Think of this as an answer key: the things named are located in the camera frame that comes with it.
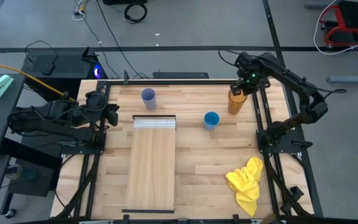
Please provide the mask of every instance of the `white cable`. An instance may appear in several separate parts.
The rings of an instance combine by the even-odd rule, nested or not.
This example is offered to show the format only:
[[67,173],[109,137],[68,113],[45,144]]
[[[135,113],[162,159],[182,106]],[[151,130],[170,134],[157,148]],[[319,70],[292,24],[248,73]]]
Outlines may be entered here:
[[[78,10],[78,8],[79,8],[79,6],[80,6],[82,1],[85,1],[85,0],[80,0],[79,3],[77,3],[77,1],[74,0],[74,2],[77,3],[77,5],[74,7],[74,12],[73,12],[73,20],[74,21],[81,21],[81,20],[85,19],[85,13],[81,12],[81,10]],[[79,18],[79,19],[75,19],[75,14],[74,13],[76,13],[76,12],[79,13],[80,15],[82,15],[82,17]]]
[[324,55],[336,55],[336,54],[340,54],[340,53],[343,53],[343,52],[348,51],[348,50],[353,50],[354,48],[358,47],[358,44],[357,44],[357,45],[355,45],[355,46],[351,46],[351,47],[349,47],[348,49],[342,50],[342,51],[340,51],[340,52],[325,53],[325,52],[322,52],[322,51],[318,48],[318,46],[317,46],[317,44],[316,44],[316,34],[317,34],[318,24],[319,24],[319,21],[320,21],[320,19],[321,19],[321,16],[323,15],[324,11],[327,10],[327,8],[328,8],[329,6],[331,6],[332,4],[334,4],[336,1],[337,1],[337,0],[334,0],[333,2],[331,2],[331,3],[321,12],[321,14],[320,14],[320,16],[318,17],[318,20],[317,20],[316,30],[314,30],[314,36],[313,36],[314,46],[317,48],[317,50],[318,50],[320,53],[322,53],[322,54],[324,54]]

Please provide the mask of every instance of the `wooden table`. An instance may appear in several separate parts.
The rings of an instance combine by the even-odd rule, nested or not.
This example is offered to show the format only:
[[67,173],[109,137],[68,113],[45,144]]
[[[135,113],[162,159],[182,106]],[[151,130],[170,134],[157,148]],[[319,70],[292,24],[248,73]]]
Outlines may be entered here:
[[[85,93],[96,89],[96,80],[83,80],[78,101],[85,103]],[[281,84],[271,80],[266,89],[273,121],[289,117]],[[157,109],[147,111],[141,91],[153,88],[157,93]],[[225,173],[244,167],[250,157],[260,157],[257,149],[255,118],[252,97],[249,96],[237,115],[227,112],[228,85],[114,85],[109,103],[117,103],[119,122],[107,131],[105,152],[100,158],[96,190],[94,193],[92,219],[122,219],[125,207],[129,161],[131,156],[133,114],[175,114],[177,116],[177,147],[175,154],[175,213],[130,213],[131,219],[177,219],[177,218],[251,218],[241,209],[228,187]],[[221,122],[212,131],[203,127],[203,116],[208,111],[220,115]],[[266,119],[262,112],[264,128]],[[305,210],[313,213],[303,169],[288,154],[280,155],[285,182],[288,188],[298,186],[305,195],[299,200]],[[57,194],[68,203],[78,188],[82,155],[68,161],[60,173]],[[272,213],[266,172],[259,183],[260,198],[254,218]],[[276,187],[279,206],[281,194]],[[84,194],[81,214],[86,207]],[[51,216],[63,207],[57,199]]]

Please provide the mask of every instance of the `purple cup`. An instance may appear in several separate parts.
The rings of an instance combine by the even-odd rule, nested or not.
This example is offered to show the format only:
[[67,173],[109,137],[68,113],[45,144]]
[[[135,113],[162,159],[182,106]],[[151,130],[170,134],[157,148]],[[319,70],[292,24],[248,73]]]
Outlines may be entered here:
[[155,110],[157,104],[155,102],[155,91],[151,88],[146,88],[142,91],[142,100],[148,110]]

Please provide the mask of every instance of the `wooden board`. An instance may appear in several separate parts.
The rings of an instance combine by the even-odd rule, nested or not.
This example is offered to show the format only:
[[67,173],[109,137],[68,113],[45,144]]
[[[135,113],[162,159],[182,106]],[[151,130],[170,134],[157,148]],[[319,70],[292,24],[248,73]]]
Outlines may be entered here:
[[[83,80],[78,94],[85,103],[85,93],[96,89],[96,82]],[[267,98],[273,121],[289,117],[281,84],[271,80]],[[157,94],[157,109],[147,111],[140,98],[144,88],[153,88]],[[241,209],[234,192],[227,186],[224,174],[246,165],[250,157],[262,158],[257,149],[255,130],[257,123],[252,98],[248,97],[237,115],[227,112],[228,85],[114,85],[110,103],[120,106],[119,123],[107,130],[105,153],[99,163],[98,179],[94,196],[93,219],[122,219],[125,208],[128,173],[131,161],[133,114],[175,114],[177,116],[177,148],[175,152],[175,213],[130,213],[133,219],[171,218],[251,218]],[[262,121],[266,127],[262,99],[259,96]],[[203,116],[208,111],[220,115],[221,122],[213,131],[203,127]],[[313,212],[302,167],[289,155],[280,156],[287,187],[294,185],[305,193],[300,204]],[[78,187],[82,156],[75,156],[62,168],[57,192],[67,203]],[[263,218],[272,212],[266,173],[263,171],[260,198],[255,218]],[[279,206],[282,204],[278,189]],[[62,209],[57,199],[51,216]]]
[[173,211],[175,118],[135,118],[127,210]]

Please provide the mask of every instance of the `orange cup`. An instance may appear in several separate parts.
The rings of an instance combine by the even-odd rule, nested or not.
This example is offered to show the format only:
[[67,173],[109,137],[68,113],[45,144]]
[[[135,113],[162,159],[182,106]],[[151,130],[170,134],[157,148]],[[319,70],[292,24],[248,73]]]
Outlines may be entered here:
[[235,96],[233,95],[233,93],[231,92],[231,90],[229,91],[229,113],[230,114],[238,114],[238,112],[240,112],[241,110],[241,106],[244,104],[244,102],[246,101],[247,96],[244,96],[244,94],[242,94],[242,90],[241,90],[241,94]]

